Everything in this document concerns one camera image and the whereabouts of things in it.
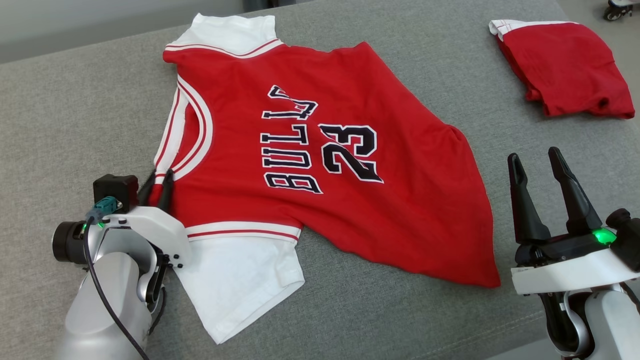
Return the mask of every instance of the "red jersey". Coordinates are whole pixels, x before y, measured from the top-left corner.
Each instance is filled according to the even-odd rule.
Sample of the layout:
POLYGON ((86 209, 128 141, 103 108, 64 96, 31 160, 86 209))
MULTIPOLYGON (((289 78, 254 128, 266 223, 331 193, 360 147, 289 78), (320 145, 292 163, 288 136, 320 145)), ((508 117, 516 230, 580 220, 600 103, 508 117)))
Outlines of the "red jersey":
POLYGON ((172 215, 192 240, 297 240, 305 225, 369 261, 500 284, 492 213, 466 138, 371 46, 325 53, 275 34, 192 29, 163 54, 177 66, 178 90, 156 157, 156 183, 175 172, 172 215))
POLYGON ((525 98, 541 101, 546 116, 587 111, 631 119, 631 93, 607 44, 576 22, 493 20, 489 30, 513 72, 527 86, 525 98))

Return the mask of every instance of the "gray cloth surface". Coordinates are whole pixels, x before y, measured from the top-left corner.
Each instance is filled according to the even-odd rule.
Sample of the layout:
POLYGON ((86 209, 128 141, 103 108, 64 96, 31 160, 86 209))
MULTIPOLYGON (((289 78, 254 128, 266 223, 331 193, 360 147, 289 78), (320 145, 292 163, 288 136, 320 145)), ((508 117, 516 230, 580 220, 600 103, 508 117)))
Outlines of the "gray cloth surface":
MULTIPOLYGON (((507 155, 519 153, 554 234, 564 231, 566 213, 547 159, 552 145, 601 217, 623 206, 640 215, 640 131, 588 115, 546 119, 539 104, 525 102, 487 29, 492 19, 563 20, 556 2, 315 1, 256 15, 268 13, 289 45, 327 51, 370 43, 436 116, 466 134, 493 208, 503 285, 488 290, 407 274, 305 230, 298 256, 307 283, 222 345, 170 272, 151 359, 473 360, 544 337, 539 300, 516 295, 511 284, 507 155)), ((161 54, 185 29, 0 66, 3 359, 51 356, 84 276, 79 266, 56 262, 51 234, 92 205, 94 179, 146 179, 175 90, 175 69, 161 54)))

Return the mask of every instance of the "connector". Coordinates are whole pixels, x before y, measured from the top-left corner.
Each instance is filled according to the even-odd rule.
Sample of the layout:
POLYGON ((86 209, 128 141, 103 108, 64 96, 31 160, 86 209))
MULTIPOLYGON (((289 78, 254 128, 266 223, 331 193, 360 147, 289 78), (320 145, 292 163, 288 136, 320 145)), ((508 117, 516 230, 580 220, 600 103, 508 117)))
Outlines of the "connector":
POLYGON ((87 212, 85 219, 91 225, 98 224, 103 217, 113 214, 122 208, 122 203, 113 196, 107 196, 93 205, 93 208, 87 212))

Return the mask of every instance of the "wire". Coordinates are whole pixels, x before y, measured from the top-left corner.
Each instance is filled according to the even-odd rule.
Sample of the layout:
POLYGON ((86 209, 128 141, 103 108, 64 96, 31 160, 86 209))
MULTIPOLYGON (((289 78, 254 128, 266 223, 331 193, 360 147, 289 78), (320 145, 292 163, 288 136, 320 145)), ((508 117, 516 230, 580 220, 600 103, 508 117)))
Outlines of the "wire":
POLYGON ((154 320, 154 323, 151 324, 151 328, 149 329, 149 335, 151 335, 153 333, 154 329, 156 328, 156 325, 160 322, 160 318, 164 314, 164 306, 165 305, 166 305, 166 289, 163 286, 162 287, 162 305, 160 306, 160 312, 158 313, 158 316, 154 320))
POLYGON ((109 313, 109 315, 111 315, 111 318, 116 323, 116 325, 120 328, 120 331, 122 331, 122 334, 124 334, 124 336, 129 340, 131 345, 133 345, 133 347, 136 348, 136 351, 138 351, 138 354, 142 357, 143 360, 150 360, 149 357, 145 354, 145 351, 140 347, 140 345, 138 345, 136 340, 133 338, 133 336, 129 334, 129 331, 127 330, 127 328, 124 327, 124 325, 118 318, 118 315, 116 315, 116 313, 111 308, 111 305, 109 305, 107 296, 105 296, 104 292, 102 291, 102 286, 100 286, 100 282, 98 281, 98 275, 95 273, 95 268, 93 267, 93 261, 91 260, 91 253, 89 252, 89 227, 91 226, 91 223, 94 220, 95 220, 94 217, 87 218, 86 227, 84 229, 84 236, 83 236, 84 237, 84 258, 86 260, 87 265, 89 265, 89 272, 91 273, 93 284, 95 285, 96 291, 98 291, 98 296, 100 297, 100 300, 102 300, 104 307, 107 309, 107 312, 109 313))

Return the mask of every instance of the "bulls jersey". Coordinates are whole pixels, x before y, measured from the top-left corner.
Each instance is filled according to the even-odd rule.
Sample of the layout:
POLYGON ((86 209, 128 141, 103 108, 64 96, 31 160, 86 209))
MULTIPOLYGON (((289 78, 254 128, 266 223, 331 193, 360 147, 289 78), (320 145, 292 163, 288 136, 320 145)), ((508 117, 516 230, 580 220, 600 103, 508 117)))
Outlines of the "bulls jersey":
POLYGON ((366 43, 288 46, 272 16, 198 15, 164 60, 178 86, 156 161, 194 263, 176 269, 220 343, 304 282, 303 226, 366 260, 500 284, 492 214, 464 135, 366 43))

